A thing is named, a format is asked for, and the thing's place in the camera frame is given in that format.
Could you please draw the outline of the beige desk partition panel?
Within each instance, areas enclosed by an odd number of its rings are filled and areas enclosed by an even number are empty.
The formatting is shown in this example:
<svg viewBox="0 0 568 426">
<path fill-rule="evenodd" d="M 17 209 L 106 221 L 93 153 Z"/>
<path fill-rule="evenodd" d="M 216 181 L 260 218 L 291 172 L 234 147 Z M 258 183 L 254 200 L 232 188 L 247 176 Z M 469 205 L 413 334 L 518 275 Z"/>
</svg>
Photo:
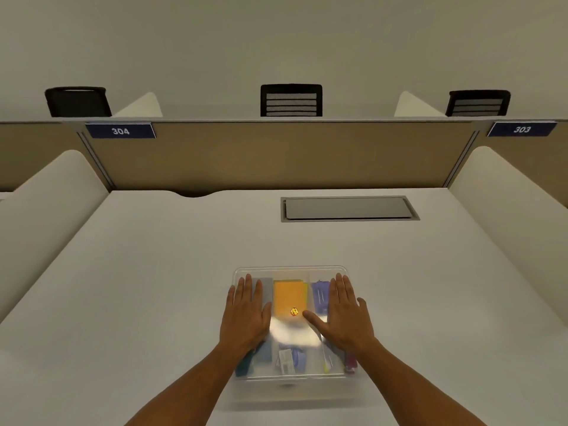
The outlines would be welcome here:
<svg viewBox="0 0 568 426">
<path fill-rule="evenodd" d="M 155 138 L 94 138 L 117 190 L 442 187 L 472 122 L 155 122 Z"/>
<path fill-rule="evenodd" d="M 474 132 L 444 183 L 450 187 L 473 150 L 487 146 L 568 208 L 568 120 L 546 137 L 489 137 L 492 121 L 473 123 Z"/>
<path fill-rule="evenodd" d="M 67 150 L 81 153 L 103 185 L 115 189 L 83 122 L 0 122 L 0 193 L 14 191 Z"/>
</svg>

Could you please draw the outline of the person's left hand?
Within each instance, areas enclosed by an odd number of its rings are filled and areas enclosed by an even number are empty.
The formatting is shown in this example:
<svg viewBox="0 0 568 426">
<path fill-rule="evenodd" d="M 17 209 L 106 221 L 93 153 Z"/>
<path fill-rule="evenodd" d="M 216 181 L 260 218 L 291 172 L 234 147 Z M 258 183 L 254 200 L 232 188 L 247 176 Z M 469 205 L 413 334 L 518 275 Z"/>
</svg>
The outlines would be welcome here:
<svg viewBox="0 0 568 426">
<path fill-rule="evenodd" d="M 232 314 L 227 313 L 227 297 L 219 331 L 218 345 L 234 354 L 245 355 L 269 334 L 269 329 L 262 329 L 262 283 L 259 279 L 254 280 L 253 304 L 247 306 L 244 303 L 244 280 L 241 277 L 236 285 L 235 302 Z"/>
</svg>

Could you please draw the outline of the blue number sign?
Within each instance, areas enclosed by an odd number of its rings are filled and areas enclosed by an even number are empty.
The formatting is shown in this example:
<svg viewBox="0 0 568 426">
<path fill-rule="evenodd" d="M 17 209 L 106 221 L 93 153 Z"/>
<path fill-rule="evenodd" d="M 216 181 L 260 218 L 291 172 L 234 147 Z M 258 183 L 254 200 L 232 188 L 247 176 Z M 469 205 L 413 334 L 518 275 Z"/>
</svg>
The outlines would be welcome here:
<svg viewBox="0 0 568 426">
<path fill-rule="evenodd" d="M 497 121 L 487 137 L 547 137 L 557 126 L 557 121 Z"/>
<path fill-rule="evenodd" d="M 85 124 L 89 135 L 96 139 L 129 138 L 150 139 L 156 138 L 156 133 L 150 122 L 88 122 Z"/>
</svg>

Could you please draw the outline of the orange felt sheet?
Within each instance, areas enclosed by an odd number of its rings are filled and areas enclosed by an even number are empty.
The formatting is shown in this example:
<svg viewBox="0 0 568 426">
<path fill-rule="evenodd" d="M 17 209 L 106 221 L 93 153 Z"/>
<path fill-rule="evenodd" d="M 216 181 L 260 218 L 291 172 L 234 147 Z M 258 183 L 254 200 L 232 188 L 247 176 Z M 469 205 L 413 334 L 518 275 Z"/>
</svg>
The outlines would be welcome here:
<svg viewBox="0 0 568 426">
<path fill-rule="evenodd" d="M 308 284 L 303 280 L 275 280 L 273 282 L 273 316 L 284 322 L 297 322 L 307 309 Z M 290 309 L 299 310 L 297 316 L 290 315 Z"/>
</svg>

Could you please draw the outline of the person's left forearm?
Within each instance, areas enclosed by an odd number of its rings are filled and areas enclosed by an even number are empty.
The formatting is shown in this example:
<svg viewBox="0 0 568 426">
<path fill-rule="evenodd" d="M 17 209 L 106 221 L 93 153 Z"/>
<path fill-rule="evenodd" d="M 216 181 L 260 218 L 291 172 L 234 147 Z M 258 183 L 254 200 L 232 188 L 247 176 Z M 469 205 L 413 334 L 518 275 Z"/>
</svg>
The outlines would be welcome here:
<svg viewBox="0 0 568 426">
<path fill-rule="evenodd" d="M 238 363 L 251 350 L 252 345 L 218 343 L 124 426 L 206 426 Z"/>
</svg>

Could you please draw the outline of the teal felt piece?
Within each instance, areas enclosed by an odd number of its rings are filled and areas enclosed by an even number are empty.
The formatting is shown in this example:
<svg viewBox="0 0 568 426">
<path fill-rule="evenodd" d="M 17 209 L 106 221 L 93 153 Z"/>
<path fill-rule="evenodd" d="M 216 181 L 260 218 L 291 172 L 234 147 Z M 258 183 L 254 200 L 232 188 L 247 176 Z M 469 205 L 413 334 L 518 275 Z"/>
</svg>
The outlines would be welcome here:
<svg viewBox="0 0 568 426">
<path fill-rule="evenodd" d="M 255 351 L 256 349 L 251 349 L 250 351 L 248 351 L 242 358 L 242 360 L 237 364 L 237 366 L 235 367 L 235 377 L 241 378 L 248 376 Z"/>
</svg>

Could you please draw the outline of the purple needle card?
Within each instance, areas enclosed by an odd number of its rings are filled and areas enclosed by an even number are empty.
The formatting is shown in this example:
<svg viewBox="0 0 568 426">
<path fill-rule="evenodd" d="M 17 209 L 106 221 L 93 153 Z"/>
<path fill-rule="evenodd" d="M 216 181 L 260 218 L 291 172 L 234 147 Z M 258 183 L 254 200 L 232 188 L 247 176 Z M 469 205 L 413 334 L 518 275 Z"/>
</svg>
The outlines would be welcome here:
<svg viewBox="0 0 568 426">
<path fill-rule="evenodd" d="M 330 282 L 327 280 L 318 280 L 311 283 L 312 298 L 314 304 L 314 312 L 319 316 L 328 315 Z"/>
</svg>

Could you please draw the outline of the clear plastic storage box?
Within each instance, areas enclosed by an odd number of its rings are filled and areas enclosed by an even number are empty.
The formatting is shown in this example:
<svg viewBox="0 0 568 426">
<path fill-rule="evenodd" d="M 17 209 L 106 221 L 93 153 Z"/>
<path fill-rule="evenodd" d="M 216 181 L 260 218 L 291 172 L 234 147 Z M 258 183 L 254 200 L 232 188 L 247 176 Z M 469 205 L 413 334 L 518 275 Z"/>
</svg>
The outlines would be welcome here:
<svg viewBox="0 0 568 426">
<path fill-rule="evenodd" d="M 311 283 L 348 275 L 342 266 L 239 267 L 233 275 L 236 285 L 241 277 L 251 274 L 254 280 L 303 280 L 308 284 L 307 309 L 314 312 Z M 323 321 L 328 315 L 319 316 Z M 297 322 L 284 322 L 273 316 L 269 334 L 272 342 L 272 364 L 252 360 L 249 374 L 237 378 L 235 373 L 227 387 L 227 406 L 233 410 L 281 410 L 351 407 L 364 403 L 368 377 L 355 358 L 332 346 L 316 332 L 301 314 Z M 306 372 L 282 375 L 276 366 L 279 345 L 294 345 L 307 352 Z"/>
</svg>

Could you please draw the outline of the white side divider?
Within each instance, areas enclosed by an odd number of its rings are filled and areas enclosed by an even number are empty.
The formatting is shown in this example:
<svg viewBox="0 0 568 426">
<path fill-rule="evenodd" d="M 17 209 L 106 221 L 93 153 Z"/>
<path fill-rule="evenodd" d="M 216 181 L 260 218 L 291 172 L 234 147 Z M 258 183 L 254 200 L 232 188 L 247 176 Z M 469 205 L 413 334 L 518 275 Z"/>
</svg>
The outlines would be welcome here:
<svg viewBox="0 0 568 426">
<path fill-rule="evenodd" d="M 568 208 L 487 146 L 449 191 L 568 327 Z"/>
<path fill-rule="evenodd" d="M 109 195 L 67 150 L 0 200 L 0 323 Z"/>
<path fill-rule="evenodd" d="M 395 118 L 446 118 L 446 115 L 430 106 L 414 94 L 403 91 L 394 112 Z"/>
<path fill-rule="evenodd" d="M 161 118 L 163 117 L 160 103 L 154 92 L 147 92 L 137 100 L 130 103 L 117 113 L 112 115 L 112 118 Z"/>
</svg>

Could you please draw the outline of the white labelled packet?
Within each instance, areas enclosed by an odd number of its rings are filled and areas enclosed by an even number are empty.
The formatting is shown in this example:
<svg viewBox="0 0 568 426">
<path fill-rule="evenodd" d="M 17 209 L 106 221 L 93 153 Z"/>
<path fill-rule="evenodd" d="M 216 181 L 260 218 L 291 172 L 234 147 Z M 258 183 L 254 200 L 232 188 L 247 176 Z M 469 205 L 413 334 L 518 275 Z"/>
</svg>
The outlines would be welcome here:
<svg viewBox="0 0 568 426">
<path fill-rule="evenodd" d="M 306 372 L 307 352 L 304 348 L 294 345 L 278 347 L 276 366 L 282 375 L 302 375 Z"/>
</svg>

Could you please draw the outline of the person's right forearm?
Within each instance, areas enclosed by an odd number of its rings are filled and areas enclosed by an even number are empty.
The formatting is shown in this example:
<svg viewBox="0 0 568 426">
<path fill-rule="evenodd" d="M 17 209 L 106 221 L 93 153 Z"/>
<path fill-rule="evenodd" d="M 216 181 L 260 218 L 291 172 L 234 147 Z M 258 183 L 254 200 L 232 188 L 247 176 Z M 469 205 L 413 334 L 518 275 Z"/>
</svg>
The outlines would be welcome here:
<svg viewBox="0 0 568 426">
<path fill-rule="evenodd" d="M 399 426 L 487 426 L 376 338 L 359 341 L 347 351 L 378 388 Z"/>
</svg>

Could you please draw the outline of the person's right hand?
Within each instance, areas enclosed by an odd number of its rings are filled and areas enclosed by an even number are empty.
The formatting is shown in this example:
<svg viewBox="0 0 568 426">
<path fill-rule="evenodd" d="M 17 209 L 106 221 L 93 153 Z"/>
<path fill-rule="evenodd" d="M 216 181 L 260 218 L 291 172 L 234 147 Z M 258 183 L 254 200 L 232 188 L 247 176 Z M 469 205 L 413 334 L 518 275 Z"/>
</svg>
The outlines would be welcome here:
<svg viewBox="0 0 568 426">
<path fill-rule="evenodd" d="M 337 303 L 336 277 L 330 280 L 328 317 L 328 336 L 323 336 L 337 348 L 351 353 L 357 358 L 377 349 L 382 344 L 374 336 L 373 325 L 367 308 L 367 320 L 360 320 L 357 297 L 349 277 L 344 275 L 346 303 Z"/>
</svg>

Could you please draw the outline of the black slatted office chair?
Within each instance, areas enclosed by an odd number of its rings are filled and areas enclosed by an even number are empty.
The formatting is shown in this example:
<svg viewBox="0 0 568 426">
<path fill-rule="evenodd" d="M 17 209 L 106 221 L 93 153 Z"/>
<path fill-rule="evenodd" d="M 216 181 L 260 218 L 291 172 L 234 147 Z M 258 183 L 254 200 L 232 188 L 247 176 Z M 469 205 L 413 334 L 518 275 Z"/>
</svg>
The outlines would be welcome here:
<svg viewBox="0 0 568 426">
<path fill-rule="evenodd" d="M 449 93 L 447 117 L 505 116 L 511 99 L 507 90 L 455 90 Z"/>
<path fill-rule="evenodd" d="M 298 83 L 261 85 L 260 116 L 322 117 L 323 87 Z"/>
</svg>

